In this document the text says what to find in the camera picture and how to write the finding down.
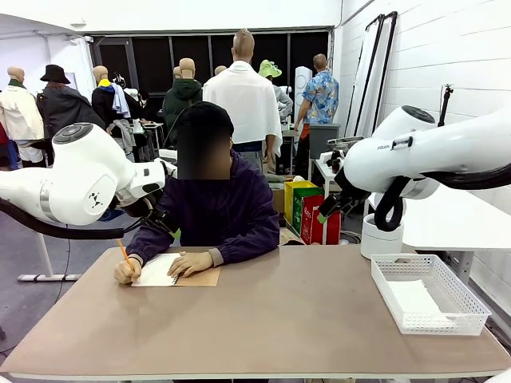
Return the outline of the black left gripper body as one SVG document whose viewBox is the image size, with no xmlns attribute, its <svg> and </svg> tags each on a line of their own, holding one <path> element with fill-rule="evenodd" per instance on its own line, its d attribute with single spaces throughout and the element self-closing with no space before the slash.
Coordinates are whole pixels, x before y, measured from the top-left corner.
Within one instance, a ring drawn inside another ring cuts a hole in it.
<svg viewBox="0 0 511 383">
<path fill-rule="evenodd" d="M 166 211 L 152 211 L 149 216 L 149 225 L 168 234 L 168 230 L 180 229 L 179 223 Z"/>
</svg>

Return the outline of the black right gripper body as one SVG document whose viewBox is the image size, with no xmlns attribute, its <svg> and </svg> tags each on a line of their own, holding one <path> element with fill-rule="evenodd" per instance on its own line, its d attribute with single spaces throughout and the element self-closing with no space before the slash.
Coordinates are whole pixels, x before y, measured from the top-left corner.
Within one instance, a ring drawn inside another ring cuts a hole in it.
<svg viewBox="0 0 511 383">
<path fill-rule="evenodd" d="M 329 218 L 337 211 L 348 214 L 369 197 L 370 193 L 361 189 L 343 189 L 337 194 L 329 195 L 319 206 L 319 214 Z"/>
</svg>

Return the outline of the spiral notebook brown cover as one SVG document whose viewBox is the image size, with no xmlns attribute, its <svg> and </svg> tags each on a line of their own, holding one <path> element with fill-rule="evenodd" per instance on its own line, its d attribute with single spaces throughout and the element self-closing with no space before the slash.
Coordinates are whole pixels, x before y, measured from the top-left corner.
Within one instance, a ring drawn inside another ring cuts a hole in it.
<svg viewBox="0 0 511 383">
<path fill-rule="evenodd" d="M 180 253 L 159 254 L 141 269 L 141 276 L 132 283 L 134 287 L 168 287 L 168 286 L 216 286 L 220 277 L 220 268 L 210 268 L 187 278 L 181 275 L 173 278 L 168 270 Z"/>
</svg>

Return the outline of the orange pencil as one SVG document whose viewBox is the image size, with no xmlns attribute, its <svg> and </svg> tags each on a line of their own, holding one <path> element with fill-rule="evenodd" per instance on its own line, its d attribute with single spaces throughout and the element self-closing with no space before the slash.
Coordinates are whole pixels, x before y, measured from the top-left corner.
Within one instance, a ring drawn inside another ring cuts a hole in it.
<svg viewBox="0 0 511 383">
<path fill-rule="evenodd" d="M 124 257 L 125 262 L 129 265 L 131 271 L 134 271 L 134 267 L 133 267 L 132 263 L 129 260 L 129 257 L 128 257 L 128 255 L 126 253 L 126 250 L 125 250 L 125 247 L 124 247 L 122 241 L 120 239 L 116 239 L 116 242 L 117 242 L 117 245 L 119 246 L 119 248 L 121 249 L 121 253 L 122 253 L 123 257 Z"/>
</svg>

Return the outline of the white paper sheet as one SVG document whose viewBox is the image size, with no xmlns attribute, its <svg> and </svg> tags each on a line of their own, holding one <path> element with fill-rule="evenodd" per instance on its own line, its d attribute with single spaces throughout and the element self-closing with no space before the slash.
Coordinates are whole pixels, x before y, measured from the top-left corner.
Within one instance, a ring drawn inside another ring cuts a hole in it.
<svg viewBox="0 0 511 383">
<path fill-rule="evenodd" d="M 422 280 L 389 281 L 403 313 L 407 328 L 426 330 L 454 328 L 453 319 L 444 315 Z"/>
</svg>

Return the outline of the person's left forearm purple sleeve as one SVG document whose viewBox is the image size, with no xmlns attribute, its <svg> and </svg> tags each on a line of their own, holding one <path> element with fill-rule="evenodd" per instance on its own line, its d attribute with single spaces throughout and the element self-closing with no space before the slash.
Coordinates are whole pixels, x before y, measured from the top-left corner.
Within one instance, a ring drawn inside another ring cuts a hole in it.
<svg viewBox="0 0 511 383">
<path fill-rule="evenodd" d="M 250 230 L 246 235 L 237 235 L 226 239 L 218 247 L 208 250 L 212 264 L 218 267 L 224 264 L 241 263 L 273 251 L 279 246 L 279 228 L 260 227 Z"/>
</svg>

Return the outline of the person's right forearm purple sleeve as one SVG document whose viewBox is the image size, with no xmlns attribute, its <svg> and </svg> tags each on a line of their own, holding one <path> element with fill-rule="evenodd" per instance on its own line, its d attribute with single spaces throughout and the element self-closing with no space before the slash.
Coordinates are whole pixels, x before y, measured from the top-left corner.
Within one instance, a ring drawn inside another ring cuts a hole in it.
<svg viewBox="0 0 511 383">
<path fill-rule="evenodd" d="M 126 247 L 130 258 L 138 259 L 142 266 L 157 255 L 168 250 L 174 238 L 159 228 L 142 225 Z"/>
</svg>

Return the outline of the person's left hand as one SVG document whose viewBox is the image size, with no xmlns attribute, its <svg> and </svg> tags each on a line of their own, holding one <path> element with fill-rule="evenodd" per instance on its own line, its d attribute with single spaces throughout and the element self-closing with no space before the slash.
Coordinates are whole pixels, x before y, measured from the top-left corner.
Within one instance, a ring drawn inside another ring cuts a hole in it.
<svg viewBox="0 0 511 383">
<path fill-rule="evenodd" d="M 187 278 L 191 274 L 207 270 L 213 266 L 213 259 L 208 251 L 200 253 L 180 252 L 168 270 L 168 276 Z"/>
</svg>

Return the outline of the person's right hand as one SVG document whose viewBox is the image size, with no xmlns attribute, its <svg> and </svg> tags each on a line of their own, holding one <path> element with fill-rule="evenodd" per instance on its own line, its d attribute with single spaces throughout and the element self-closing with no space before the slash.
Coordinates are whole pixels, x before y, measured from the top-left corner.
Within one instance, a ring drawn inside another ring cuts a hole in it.
<svg viewBox="0 0 511 383">
<path fill-rule="evenodd" d="M 127 260 L 119 262 L 114 269 L 115 280 L 123 285 L 136 282 L 141 276 L 142 265 L 138 258 L 128 257 Z"/>
</svg>

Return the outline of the red shopping bag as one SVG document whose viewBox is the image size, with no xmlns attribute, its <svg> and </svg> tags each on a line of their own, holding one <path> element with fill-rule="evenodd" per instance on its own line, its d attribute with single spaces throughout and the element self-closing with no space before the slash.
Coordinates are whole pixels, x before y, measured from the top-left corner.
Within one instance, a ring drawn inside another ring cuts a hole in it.
<svg viewBox="0 0 511 383">
<path fill-rule="evenodd" d="M 319 206 L 323 202 L 322 195 L 303 197 L 300 236 L 307 244 L 338 245 L 340 241 L 341 216 L 337 211 L 327 219 L 326 239 L 323 239 L 324 224 L 318 221 Z"/>
</svg>

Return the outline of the green shopping bag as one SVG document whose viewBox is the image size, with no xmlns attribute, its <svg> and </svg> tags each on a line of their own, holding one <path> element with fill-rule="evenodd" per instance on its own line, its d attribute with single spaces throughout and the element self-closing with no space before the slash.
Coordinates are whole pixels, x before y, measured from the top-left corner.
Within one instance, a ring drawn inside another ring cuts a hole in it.
<svg viewBox="0 0 511 383">
<path fill-rule="evenodd" d="M 324 192 L 321 188 L 296 188 L 293 191 L 292 226 L 300 235 L 303 225 L 311 226 L 315 207 L 324 201 Z"/>
</svg>

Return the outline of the yellow shopping bag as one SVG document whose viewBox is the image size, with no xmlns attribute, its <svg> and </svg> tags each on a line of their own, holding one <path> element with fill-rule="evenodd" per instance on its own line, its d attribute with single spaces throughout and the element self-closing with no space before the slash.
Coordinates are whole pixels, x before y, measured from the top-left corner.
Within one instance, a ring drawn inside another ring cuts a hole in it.
<svg viewBox="0 0 511 383">
<path fill-rule="evenodd" d="M 317 188 L 312 182 L 308 180 L 304 181 L 292 181 L 284 184 L 285 188 L 285 220 L 292 225 L 292 204 L 293 204 L 293 191 L 296 188 Z"/>
</svg>

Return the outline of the person in purple jacket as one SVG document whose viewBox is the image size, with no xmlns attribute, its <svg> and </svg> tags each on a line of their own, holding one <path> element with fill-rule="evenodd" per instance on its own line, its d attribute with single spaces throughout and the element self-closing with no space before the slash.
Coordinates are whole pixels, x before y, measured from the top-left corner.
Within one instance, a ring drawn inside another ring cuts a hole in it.
<svg viewBox="0 0 511 383">
<path fill-rule="evenodd" d="M 156 209 L 168 212 L 179 223 L 182 247 L 208 251 L 256 228 L 279 228 L 264 174 L 239 153 L 231 151 L 231 157 L 228 180 L 167 178 Z"/>
</svg>

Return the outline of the grey green cloth pile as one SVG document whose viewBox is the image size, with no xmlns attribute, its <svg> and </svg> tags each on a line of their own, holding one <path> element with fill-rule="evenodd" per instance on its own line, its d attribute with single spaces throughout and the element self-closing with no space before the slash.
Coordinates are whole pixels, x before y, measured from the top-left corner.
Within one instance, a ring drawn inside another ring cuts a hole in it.
<svg viewBox="0 0 511 383">
<path fill-rule="evenodd" d="M 271 173 L 266 174 L 265 177 L 272 190 L 282 190 L 285 188 L 284 184 L 286 182 L 292 182 L 294 180 L 294 176 L 281 176 Z"/>
</svg>

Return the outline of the white cylindrical bin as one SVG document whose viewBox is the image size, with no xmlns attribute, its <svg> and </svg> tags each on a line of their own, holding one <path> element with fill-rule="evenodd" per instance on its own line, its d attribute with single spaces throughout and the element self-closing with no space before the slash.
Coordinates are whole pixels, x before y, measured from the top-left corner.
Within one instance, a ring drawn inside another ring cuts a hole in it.
<svg viewBox="0 0 511 383">
<path fill-rule="evenodd" d="M 374 221 L 374 214 L 366 215 L 362 222 L 361 255 L 366 259 L 371 259 L 372 255 L 400 253 L 403 232 L 404 226 L 402 224 L 394 231 L 379 230 Z"/>
</svg>

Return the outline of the grey bin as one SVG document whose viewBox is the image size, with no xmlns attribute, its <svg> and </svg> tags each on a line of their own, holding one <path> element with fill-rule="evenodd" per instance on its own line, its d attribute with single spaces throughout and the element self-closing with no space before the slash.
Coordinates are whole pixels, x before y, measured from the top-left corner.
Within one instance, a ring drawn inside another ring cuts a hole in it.
<svg viewBox="0 0 511 383">
<path fill-rule="evenodd" d="M 311 160 L 318 160 L 320 155 L 327 151 L 327 142 L 338 138 L 339 128 L 339 124 L 310 124 L 309 157 Z"/>
</svg>

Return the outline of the small white background table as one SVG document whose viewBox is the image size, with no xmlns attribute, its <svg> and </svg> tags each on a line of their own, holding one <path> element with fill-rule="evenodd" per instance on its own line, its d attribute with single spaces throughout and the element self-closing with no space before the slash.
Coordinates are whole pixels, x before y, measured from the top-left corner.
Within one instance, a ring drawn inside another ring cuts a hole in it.
<svg viewBox="0 0 511 383">
<path fill-rule="evenodd" d="M 156 122 L 141 122 L 136 119 L 131 124 L 135 147 L 133 155 L 136 162 L 149 162 L 159 156 L 163 124 Z"/>
</svg>

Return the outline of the black cap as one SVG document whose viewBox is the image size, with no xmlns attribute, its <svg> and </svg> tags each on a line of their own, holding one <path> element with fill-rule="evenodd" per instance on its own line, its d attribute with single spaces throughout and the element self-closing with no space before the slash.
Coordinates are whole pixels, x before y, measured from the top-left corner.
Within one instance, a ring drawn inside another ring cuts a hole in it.
<svg viewBox="0 0 511 383">
<path fill-rule="evenodd" d="M 185 108 L 177 117 L 173 127 L 178 134 L 189 131 L 232 137 L 234 133 L 234 126 L 228 112 L 208 101 L 200 101 Z"/>
</svg>

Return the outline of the background person in black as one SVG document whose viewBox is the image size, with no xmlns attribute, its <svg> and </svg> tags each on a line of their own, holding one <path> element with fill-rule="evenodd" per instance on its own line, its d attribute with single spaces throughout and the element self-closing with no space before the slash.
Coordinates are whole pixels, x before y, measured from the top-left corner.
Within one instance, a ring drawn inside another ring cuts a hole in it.
<svg viewBox="0 0 511 383">
<path fill-rule="evenodd" d="M 149 93 L 141 90 L 139 92 L 140 119 L 146 121 L 157 121 L 157 114 L 160 107 L 157 101 L 149 96 Z"/>
</svg>

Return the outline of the white work table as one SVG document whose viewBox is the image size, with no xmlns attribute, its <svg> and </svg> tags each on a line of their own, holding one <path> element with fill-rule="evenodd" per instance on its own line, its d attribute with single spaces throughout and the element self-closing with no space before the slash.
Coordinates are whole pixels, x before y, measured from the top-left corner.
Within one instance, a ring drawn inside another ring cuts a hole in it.
<svg viewBox="0 0 511 383">
<path fill-rule="evenodd" d="M 443 185 L 425 199 L 408 199 L 402 242 L 415 250 L 458 252 L 458 278 L 467 283 L 477 251 L 511 251 L 511 215 Z"/>
</svg>

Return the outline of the mannequin in green hoodie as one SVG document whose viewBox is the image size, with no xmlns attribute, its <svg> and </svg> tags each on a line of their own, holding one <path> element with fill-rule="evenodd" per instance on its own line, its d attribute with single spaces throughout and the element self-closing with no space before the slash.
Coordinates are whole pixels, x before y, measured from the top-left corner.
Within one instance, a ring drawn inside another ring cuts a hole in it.
<svg viewBox="0 0 511 383">
<path fill-rule="evenodd" d="M 164 122 L 168 129 L 164 140 L 165 147 L 175 146 L 177 143 L 177 132 L 173 127 L 177 117 L 188 106 L 202 100 L 203 85 L 195 79 L 194 60 L 187 57 L 180 59 L 178 69 L 180 76 L 174 79 L 162 107 Z"/>
</svg>

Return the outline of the tall white air purifier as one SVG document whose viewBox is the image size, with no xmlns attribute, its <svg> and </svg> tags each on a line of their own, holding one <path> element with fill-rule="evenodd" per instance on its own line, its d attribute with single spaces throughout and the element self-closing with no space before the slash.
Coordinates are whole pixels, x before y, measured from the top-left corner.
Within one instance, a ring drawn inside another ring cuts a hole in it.
<svg viewBox="0 0 511 383">
<path fill-rule="evenodd" d="M 310 79 L 312 79 L 312 71 L 309 68 L 299 66 L 295 69 L 295 108 L 297 110 L 303 102 L 303 91 Z"/>
</svg>

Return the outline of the white table leg stand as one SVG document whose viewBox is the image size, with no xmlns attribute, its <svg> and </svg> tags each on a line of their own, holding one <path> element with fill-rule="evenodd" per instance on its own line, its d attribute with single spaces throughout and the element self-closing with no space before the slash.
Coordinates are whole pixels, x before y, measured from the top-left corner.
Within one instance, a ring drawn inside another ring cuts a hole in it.
<svg viewBox="0 0 511 383">
<path fill-rule="evenodd" d="M 81 274 L 55 274 L 51 266 L 50 257 L 47 251 L 44 235 L 37 233 L 38 255 L 44 266 L 42 274 L 20 274 L 19 282 L 76 282 Z"/>
</svg>

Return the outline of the mannequin black jacket yellow collar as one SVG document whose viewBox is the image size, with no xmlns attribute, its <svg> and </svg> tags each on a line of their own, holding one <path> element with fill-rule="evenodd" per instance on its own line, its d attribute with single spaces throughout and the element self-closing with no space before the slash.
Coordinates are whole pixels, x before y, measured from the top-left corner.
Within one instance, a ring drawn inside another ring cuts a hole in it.
<svg viewBox="0 0 511 383">
<path fill-rule="evenodd" d="M 109 80 L 109 73 L 102 65 L 93 68 L 97 87 L 92 93 L 92 106 L 108 128 L 115 120 L 132 120 L 140 117 L 138 102 L 123 88 Z"/>
</svg>

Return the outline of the mannequin with white cloth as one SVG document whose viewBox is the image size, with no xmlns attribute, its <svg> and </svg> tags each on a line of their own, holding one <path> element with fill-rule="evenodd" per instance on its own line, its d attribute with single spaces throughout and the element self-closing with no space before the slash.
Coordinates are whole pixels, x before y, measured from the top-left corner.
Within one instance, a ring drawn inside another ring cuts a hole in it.
<svg viewBox="0 0 511 383">
<path fill-rule="evenodd" d="M 252 34 L 238 30 L 232 43 L 233 63 L 204 84 L 203 100 L 228 112 L 234 149 L 269 163 L 280 154 L 282 129 L 273 85 L 252 68 L 254 48 Z"/>
</svg>

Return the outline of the black tripod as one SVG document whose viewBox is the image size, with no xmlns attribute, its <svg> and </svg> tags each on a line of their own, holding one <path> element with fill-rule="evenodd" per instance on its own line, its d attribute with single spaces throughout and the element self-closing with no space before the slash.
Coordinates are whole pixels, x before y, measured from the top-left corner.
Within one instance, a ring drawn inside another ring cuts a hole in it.
<svg viewBox="0 0 511 383">
<path fill-rule="evenodd" d="M 440 99 L 440 112 L 437 126 L 441 127 L 446 124 L 446 114 L 450 97 L 454 92 L 454 88 L 451 84 L 444 84 L 441 87 L 441 99 Z"/>
</svg>

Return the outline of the black framed white panel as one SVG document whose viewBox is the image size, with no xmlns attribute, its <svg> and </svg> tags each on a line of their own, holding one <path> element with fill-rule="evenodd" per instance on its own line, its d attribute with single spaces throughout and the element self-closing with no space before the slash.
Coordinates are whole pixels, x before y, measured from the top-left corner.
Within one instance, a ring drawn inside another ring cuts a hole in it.
<svg viewBox="0 0 511 383">
<path fill-rule="evenodd" d="M 362 135 L 362 111 L 372 71 L 374 55 L 378 49 L 382 20 L 382 15 L 377 16 L 364 30 L 362 47 L 358 57 L 358 66 L 348 110 L 346 136 Z"/>
<path fill-rule="evenodd" d="M 373 133 L 378 124 L 386 75 L 390 64 L 390 56 L 394 41 L 394 32 L 397 24 L 398 12 L 392 11 L 381 14 L 377 29 L 376 53 L 373 60 L 373 69 L 370 76 L 370 109 L 369 128 Z"/>
</svg>

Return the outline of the mannequin with green hat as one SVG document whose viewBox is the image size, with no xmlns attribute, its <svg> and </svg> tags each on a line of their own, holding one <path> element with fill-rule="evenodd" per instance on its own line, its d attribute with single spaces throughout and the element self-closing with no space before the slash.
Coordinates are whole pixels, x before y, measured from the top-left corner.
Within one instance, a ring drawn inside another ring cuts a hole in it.
<svg viewBox="0 0 511 383">
<path fill-rule="evenodd" d="M 279 86 L 273 83 L 273 80 L 282 74 L 282 70 L 277 67 L 273 61 L 264 59 L 259 65 L 259 75 L 268 79 L 273 86 L 275 98 L 279 110 L 280 122 L 284 124 L 291 115 L 293 109 L 293 101 L 288 94 Z"/>
</svg>

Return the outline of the mannequin with black hat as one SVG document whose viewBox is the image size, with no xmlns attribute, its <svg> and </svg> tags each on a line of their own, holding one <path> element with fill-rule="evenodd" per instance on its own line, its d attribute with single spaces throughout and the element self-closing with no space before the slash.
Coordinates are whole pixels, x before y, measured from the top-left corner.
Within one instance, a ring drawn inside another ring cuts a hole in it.
<svg viewBox="0 0 511 383">
<path fill-rule="evenodd" d="M 51 140 L 62 128 L 76 123 L 92 123 L 105 128 L 105 122 L 93 110 L 88 99 L 76 89 L 70 88 L 70 81 L 59 65 L 47 65 L 41 81 L 45 88 L 36 96 L 41 114 L 45 138 Z"/>
</svg>

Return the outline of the white perforated plastic basket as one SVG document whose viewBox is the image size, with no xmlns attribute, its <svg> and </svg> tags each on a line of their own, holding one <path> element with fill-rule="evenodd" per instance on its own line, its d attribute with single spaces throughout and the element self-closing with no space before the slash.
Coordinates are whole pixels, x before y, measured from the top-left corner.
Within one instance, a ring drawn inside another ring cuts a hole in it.
<svg viewBox="0 0 511 383">
<path fill-rule="evenodd" d="M 371 276 L 402 334 L 478 336 L 490 311 L 436 255 L 392 254 L 371 257 Z M 453 319 L 454 328 L 418 330 L 407 328 L 389 281 L 422 280 L 441 312 Z"/>
</svg>

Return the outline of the mannequin in cream coat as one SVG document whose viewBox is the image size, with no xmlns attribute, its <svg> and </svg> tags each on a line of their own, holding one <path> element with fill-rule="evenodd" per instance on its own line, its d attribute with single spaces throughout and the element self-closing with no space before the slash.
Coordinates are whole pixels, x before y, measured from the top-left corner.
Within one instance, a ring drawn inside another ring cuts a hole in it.
<svg viewBox="0 0 511 383">
<path fill-rule="evenodd" d="M 45 137 L 44 124 L 33 94 L 24 86 L 25 72 L 11 66 L 5 90 L 0 93 L 0 123 L 17 145 L 24 168 L 46 167 L 46 159 L 34 144 Z"/>
</svg>

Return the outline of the dark window wall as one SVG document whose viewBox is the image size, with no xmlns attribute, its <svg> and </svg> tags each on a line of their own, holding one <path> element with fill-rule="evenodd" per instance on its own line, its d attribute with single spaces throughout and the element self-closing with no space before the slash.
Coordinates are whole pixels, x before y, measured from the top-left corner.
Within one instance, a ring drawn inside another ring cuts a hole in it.
<svg viewBox="0 0 511 383">
<path fill-rule="evenodd" d="M 188 33 L 93 34 L 89 44 L 93 64 L 103 65 L 111 76 L 121 75 L 130 88 L 163 96 L 173 83 L 172 71 L 185 57 L 194 60 L 196 79 L 205 83 L 220 65 L 232 63 L 234 30 Z M 268 59 L 282 74 L 277 85 L 295 85 L 295 70 L 311 69 L 317 53 L 329 54 L 331 30 L 252 30 L 255 49 L 252 67 Z"/>
</svg>

